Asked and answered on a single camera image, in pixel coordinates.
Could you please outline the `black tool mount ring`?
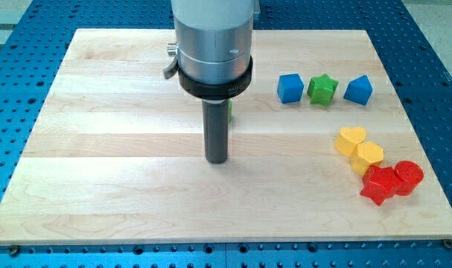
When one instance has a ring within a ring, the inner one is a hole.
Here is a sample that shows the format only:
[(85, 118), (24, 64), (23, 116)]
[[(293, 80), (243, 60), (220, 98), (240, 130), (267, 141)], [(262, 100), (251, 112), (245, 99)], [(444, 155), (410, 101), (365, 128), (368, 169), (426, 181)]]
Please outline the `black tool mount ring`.
[(190, 95), (210, 101), (220, 101), (236, 97), (243, 93), (250, 85), (252, 79), (253, 58), (249, 58), (249, 65), (246, 71), (236, 80), (222, 84), (205, 84), (193, 80), (178, 69), (180, 86)]

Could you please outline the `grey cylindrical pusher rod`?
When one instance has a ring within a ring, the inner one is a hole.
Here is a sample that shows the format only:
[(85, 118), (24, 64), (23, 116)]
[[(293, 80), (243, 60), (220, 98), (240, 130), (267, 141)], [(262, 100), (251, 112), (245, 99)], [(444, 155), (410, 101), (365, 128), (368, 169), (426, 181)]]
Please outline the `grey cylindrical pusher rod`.
[(228, 158), (229, 101), (205, 100), (202, 108), (206, 160), (212, 164), (224, 163)]

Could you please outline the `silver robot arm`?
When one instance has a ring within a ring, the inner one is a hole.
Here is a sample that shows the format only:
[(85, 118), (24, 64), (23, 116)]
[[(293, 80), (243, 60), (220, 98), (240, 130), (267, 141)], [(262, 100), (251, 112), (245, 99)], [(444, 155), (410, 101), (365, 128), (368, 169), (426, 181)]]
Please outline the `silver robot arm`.
[(172, 0), (176, 41), (165, 78), (202, 101), (206, 160), (228, 158), (229, 101), (252, 79), (255, 0)]

